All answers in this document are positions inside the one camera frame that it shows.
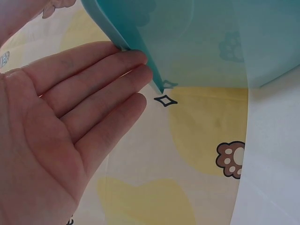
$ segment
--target white paper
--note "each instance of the white paper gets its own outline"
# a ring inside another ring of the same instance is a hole
[[[300,224],[300,68],[249,90],[243,173],[231,225]]]

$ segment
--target translucent plastic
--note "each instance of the translucent plastic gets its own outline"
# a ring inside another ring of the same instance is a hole
[[[121,49],[148,55],[161,92],[258,87],[300,64],[300,0],[82,0]]]

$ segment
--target palm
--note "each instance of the palm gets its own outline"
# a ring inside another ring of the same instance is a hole
[[[151,79],[145,62],[140,52],[103,42],[0,75],[0,206],[8,222],[71,217],[93,173],[144,110],[135,93]]]

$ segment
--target brown paw print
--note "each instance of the brown paw print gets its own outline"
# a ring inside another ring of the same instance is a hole
[[[217,147],[216,164],[223,168],[226,177],[240,179],[245,151],[244,142],[222,143]]]

